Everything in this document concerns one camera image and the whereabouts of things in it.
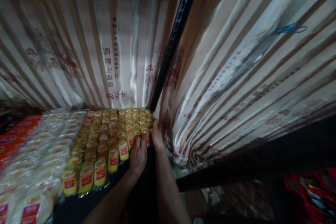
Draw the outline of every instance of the plastic wrapper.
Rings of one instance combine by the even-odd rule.
[[[53,212],[54,202],[48,191],[31,189],[17,204],[10,223],[44,224]]]
[[[108,150],[107,169],[109,173],[118,171],[119,165],[119,150],[117,146],[111,147]]]
[[[100,134],[106,134],[109,131],[109,126],[108,125],[102,125],[99,127],[99,132]]]
[[[128,149],[131,150],[134,143],[135,143],[135,137],[133,132],[130,132],[128,134],[126,134],[126,140],[127,140],[127,144],[128,144]]]
[[[83,163],[83,160],[84,160],[84,153],[71,155],[68,161],[68,165],[70,166],[80,165],[81,163]]]
[[[71,155],[76,155],[79,153],[84,153],[86,150],[86,144],[77,144],[74,146],[74,148],[72,149]]]
[[[105,156],[107,154],[107,144],[99,143],[97,147],[98,157]]]
[[[97,159],[97,149],[87,150],[84,154],[84,161],[91,162]]]
[[[83,197],[93,189],[94,163],[84,162],[80,170],[78,193],[80,197]]]
[[[117,137],[117,132],[119,130],[118,129],[111,129],[110,130],[110,137]]]
[[[94,186],[96,188],[104,187],[107,178],[106,156],[101,156],[96,160],[94,170]]]
[[[63,194],[68,197],[74,195],[78,190],[78,168],[67,166],[62,175]]]
[[[96,149],[98,145],[98,142],[95,139],[89,139],[88,143],[86,144],[86,149],[91,150],[91,149]]]
[[[125,136],[126,136],[125,131],[122,130],[122,131],[118,131],[118,132],[117,132],[117,139],[118,139],[118,140],[124,139]]]
[[[130,153],[128,150],[128,144],[125,140],[121,140],[118,143],[118,147],[119,147],[119,158],[121,161],[126,161],[127,159],[129,159],[130,157]]]
[[[117,146],[118,145],[118,139],[117,138],[109,138],[107,141],[107,145],[109,148],[113,147],[113,146]]]
[[[109,136],[107,134],[102,134],[99,136],[99,139],[98,139],[98,142],[101,143],[101,142],[107,142],[107,140],[109,139]]]
[[[0,194],[0,223],[10,224],[11,218],[19,201],[19,193],[8,191]]]

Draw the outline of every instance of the yellow snack package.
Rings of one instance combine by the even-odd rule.
[[[77,142],[77,144],[85,144],[86,145],[86,143],[87,143],[87,141],[88,141],[88,137],[87,136],[80,136],[80,137],[78,137],[77,138],[77,140],[76,140],[76,142]]]
[[[125,119],[131,119],[132,118],[132,114],[131,113],[126,113],[125,114]]]
[[[90,139],[86,144],[86,149],[87,150],[95,149],[97,148],[97,145],[98,145],[97,141],[95,141],[94,139]]]
[[[125,136],[126,136],[125,131],[118,131],[118,132],[117,132],[117,139],[118,139],[118,140],[123,139]]]
[[[80,170],[78,192],[80,196],[84,196],[93,188],[93,162],[84,162]]]
[[[108,125],[110,123],[110,118],[109,117],[104,117],[101,122],[103,125]]]
[[[126,124],[125,125],[125,131],[133,131],[133,125],[132,124]]]
[[[102,135],[99,136],[98,142],[99,143],[101,143],[101,142],[106,143],[108,139],[109,139],[109,136],[107,134],[102,134]]]
[[[88,115],[87,115],[87,117],[88,118],[93,118],[95,115],[95,112],[94,111],[89,111],[88,113],[87,113]]]
[[[140,128],[146,125],[146,120],[139,121]]]
[[[110,137],[117,137],[117,132],[118,132],[118,129],[111,129],[110,130]]]
[[[74,148],[72,149],[71,155],[76,155],[79,153],[84,153],[86,149],[86,144],[77,144],[74,146]]]
[[[140,137],[141,136],[141,130],[139,128],[133,130],[134,137]]]
[[[133,122],[132,119],[126,119],[126,120],[125,120],[125,124],[129,124],[129,123],[132,123],[132,122]]]
[[[113,147],[113,146],[117,146],[118,145],[118,139],[117,138],[109,138],[107,141],[107,145],[109,148]]]
[[[90,126],[90,131],[95,131],[95,130],[99,130],[99,124],[92,124]]]
[[[97,159],[97,149],[87,150],[84,155],[84,161],[90,162]]]
[[[118,121],[118,115],[117,114],[110,115],[110,121]]]
[[[130,157],[130,153],[128,151],[128,145],[127,142],[125,140],[121,140],[118,143],[118,147],[119,147],[119,157],[121,161],[125,161],[127,159],[129,159]]]
[[[145,112],[140,112],[139,113],[139,117],[141,118],[141,117],[147,117],[147,114],[145,113]]]
[[[94,164],[94,186],[102,187],[106,183],[107,167],[106,156],[99,157]]]
[[[63,194],[65,196],[74,195],[78,190],[77,170],[74,166],[66,166],[62,175]]]
[[[130,132],[126,135],[126,140],[127,140],[127,144],[128,144],[128,149],[131,150],[134,143],[135,143],[135,138],[134,138],[133,132]]]
[[[125,116],[125,110],[119,110],[119,117]]]
[[[98,144],[97,148],[98,157],[105,156],[107,154],[107,145],[106,143]]]
[[[118,129],[119,130],[124,130],[125,129],[125,124],[118,124]]]
[[[117,122],[116,121],[112,121],[108,124],[108,128],[113,129],[113,128],[117,128]]]
[[[95,117],[102,117],[103,111],[102,110],[97,110],[94,114],[95,114],[94,115]]]
[[[118,148],[112,147],[108,151],[108,158],[107,158],[107,169],[109,173],[114,173],[118,171],[118,164],[119,164],[119,151]]]
[[[103,110],[103,117],[109,117],[110,116],[110,110]]]
[[[75,155],[71,155],[68,161],[68,165],[71,165],[71,166],[79,165],[83,162],[83,159],[84,159],[84,153],[78,153]]]
[[[108,128],[109,128],[109,127],[108,127],[107,125],[102,125],[102,126],[100,126],[100,128],[99,128],[99,132],[100,132],[101,134],[105,134],[105,133],[107,133],[107,132],[109,131]]]

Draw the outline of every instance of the packaged snack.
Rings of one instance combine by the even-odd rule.
[[[107,145],[106,143],[98,144],[97,148],[98,157],[105,156],[107,154]]]
[[[140,137],[141,131],[139,128],[133,130],[134,137]]]
[[[140,128],[144,127],[146,123],[146,120],[139,121]]]
[[[118,132],[117,132],[117,139],[118,139],[118,140],[123,139],[125,136],[126,136],[125,131],[118,131]]]
[[[94,186],[102,187],[106,183],[107,167],[106,156],[99,157],[94,164]]]
[[[83,163],[83,159],[84,159],[84,154],[83,153],[78,153],[78,154],[75,154],[75,155],[71,155],[70,159],[68,161],[68,164],[72,165],[72,166],[76,166],[76,165],[79,165],[79,164]]]
[[[108,151],[107,167],[109,173],[118,171],[119,151],[117,147],[112,147]]]
[[[110,116],[110,121],[117,121],[118,120],[118,115],[116,115],[116,114],[112,114],[111,116]]]
[[[109,117],[110,116],[110,110],[103,110],[103,117]]]
[[[125,124],[118,124],[118,129],[119,130],[124,130],[125,129]]]
[[[119,110],[119,117],[123,117],[125,115],[125,110]]]
[[[17,204],[10,223],[45,223],[53,212],[54,201],[48,191],[31,189],[24,200]]]
[[[102,125],[102,126],[100,126],[100,128],[99,128],[99,132],[100,132],[101,134],[105,134],[105,133],[107,133],[107,132],[109,131],[108,128],[109,128],[109,127],[108,127],[107,125]]]
[[[131,119],[132,118],[132,114],[131,113],[126,113],[125,114],[125,119]]]
[[[103,125],[108,125],[110,123],[110,119],[107,117],[107,118],[103,118],[102,119],[102,122],[101,122]]]
[[[97,148],[97,141],[95,141],[94,139],[89,139],[88,143],[86,144],[86,149],[87,150],[91,150],[91,149],[95,149]]]
[[[132,124],[126,124],[125,125],[125,131],[127,132],[127,131],[133,131],[133,125]]]
[[[120,160],[125,161],[125,160],[129,159],[130,154],[129,154],[129,151],[128,151],[127,142],[125,140],[119,141],[118,147],[119,147]]]
[[[107,142],[107,140],[109,139],[109,136],[107,134],[102,134],[99,136],[99,139],[98,139],[98,142],[101,143],[101,142]]]
[[[99,124],[92,124],[90,126],[90,131],[96,131],[99,130],[100,125]]]
[[[86,143],[85,143],[85,145],[83,145],[83,144],[77,144],[77,145],[75,145],[75,147],[72,149],[71,154],[72,154],[72,155],[76,155],[76,154],[78,154],[78,153],[84,153],[84,152],[85,152],[85,149],[86,149]]]
[[[84,154],[84,161],[91,162],[97,159],[97,149],[87,150]]]
[[[99,137],[99,130],[91,131],[90,134],[89,134],[89,140],[92,139],[92,138],[97,138],[97,140],[98,140],[98,137]]]
[[[94,115],[95,117],[102,117],[103,111],[102,110],[97,110],[94,114],[95,114]]]
[[[78,171],[75,166],[66,166],[62,175],[63,194],[74,195],[78,190]]]
[[[134,143],[135,143],[135,138],[134,138],[133,132],[130,132],[126,135],[126,140],[127,140],[127,144],[128,144],[128,149],[131,150]]]
[[[147,117],[147,114],[145,112],[139,112],[139,117]]]
[[[135,129],[139,129],[140,128],[140,125],[139,125],[139,123],[135,123],[135,122],[133,122],[132,123],[132,126],[133,126],[133,129],[135,130]]]
[[[109,130],[113,129],[113,128],[117,128],[117,121],[112,121],[109,123],[108,125]]]
[[[113,146],[117,146],[118,145],[118,139],[117,138],[109,138],[107,141],[107,145],[109,148],[113,147]]]
[[[87,113],[88,115],[87,115],[87,117],[88,118],[93,118],[95,115],[95,112],[94,111],[89,111],[88,113]]]
[[[81,167],[79,177],[79,194],[84,196],[93,188],[93,162],[84,162]]]

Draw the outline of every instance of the finger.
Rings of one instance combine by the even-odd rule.
[[[135,148],[140,148],[140,142],[141,142],[141,138],[139,136],[136,137],[135,139]]]
[[[147,133],[145,133],[145,134],[142,135],[141,144],[140,144],[140,148],[141,149],[142,148],[144,148],[144,149],[147,148],[146,139],[147,139]]]

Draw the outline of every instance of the red label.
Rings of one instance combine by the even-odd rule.
[[[23,209],[20,224],[36,224],[37,213],[39,212],[40,204],[26,206]]]
[[[97,171],[97,180],[102,179],[105,177],[105,169],[103,169],[101,172]]]
[[[86,186],[87,184],[90,184],[92,181],[92,176],[89,177],[82,177],[82,186]]]
[[[0,206],[0,224],[6,223],[8,204]]]
[[[16,136],[5,136],[0,139],[0,144],[8,144],[10,142],[14,142],[16,139]]]

